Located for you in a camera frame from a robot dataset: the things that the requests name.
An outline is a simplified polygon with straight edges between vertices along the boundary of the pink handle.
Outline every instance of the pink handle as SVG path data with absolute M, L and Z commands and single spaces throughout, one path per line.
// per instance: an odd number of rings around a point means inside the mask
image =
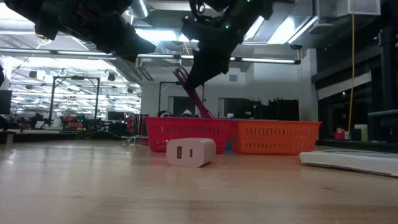
M 212 113 L 206 108 L 206 106 L 200 100 L 197 92 L 195 90 L 186 89 L 185 83 L 188 78 L 188 72 L 186 71 L 186 69 L 183 67 L 177 68 L 173 71 L 173 74 L 177 77 L 181 86 L 187 92 L 189 98 L 195 103 L 196 107 L 199 109 L 201 117 L 202 118 L 214 118 Z

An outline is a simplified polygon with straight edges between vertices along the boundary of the plastic basket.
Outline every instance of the plastic basket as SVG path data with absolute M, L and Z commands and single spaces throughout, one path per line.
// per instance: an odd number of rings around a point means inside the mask
M 315 148 L 321 122 L 234 120 L 232 149 L 241 154 L 297 155 Z
M 232 121 L 205 118 L 146 117 L 149 147 L 154 152 L 166 152 L 167 141 L 181 138 L 210 138 L 216 143 L 216 153 L 225 152 Z

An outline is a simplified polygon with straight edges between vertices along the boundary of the power adapter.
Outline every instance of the power adapter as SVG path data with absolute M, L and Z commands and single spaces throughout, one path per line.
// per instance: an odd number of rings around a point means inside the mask
M 167 143 L 167 162 L 174 166 L 201 167 L 216 156 L 216 143 L 207 138 L 174 139 Z

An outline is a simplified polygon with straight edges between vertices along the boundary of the wooden table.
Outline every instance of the wooden table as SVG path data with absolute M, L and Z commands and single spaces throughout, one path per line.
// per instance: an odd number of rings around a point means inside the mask
M 299 163 L 217 155 L 173 167 L 118 141 L 0 150 L 0 223 L 398 223 L 398 180 Z

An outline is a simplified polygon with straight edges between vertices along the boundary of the pink tool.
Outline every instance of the pink tool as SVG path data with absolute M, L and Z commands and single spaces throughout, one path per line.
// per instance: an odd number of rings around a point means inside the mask
M 176 68 L 173 71 L 173 74 L 177 77 L 181 86 L 188 93 L 189 98 L 195 103 L 196 107 L 199 109 L 201 117 L 202 118 L 214 118 L 212 113 L 210 113 L 210 111 L 206 108 L 206 106 L 201 102 L 197 92 L 195 90 L 188 90 L 185 87 L 185 82 L 187 81 L 187 78 L 188 78 L 188 72 L 186 71 L 186 69 L 183 67 Z
M 170 165 L 201 167 L 216 156 L 216 143 L 206 138 L 170 140 L 166 157 Z

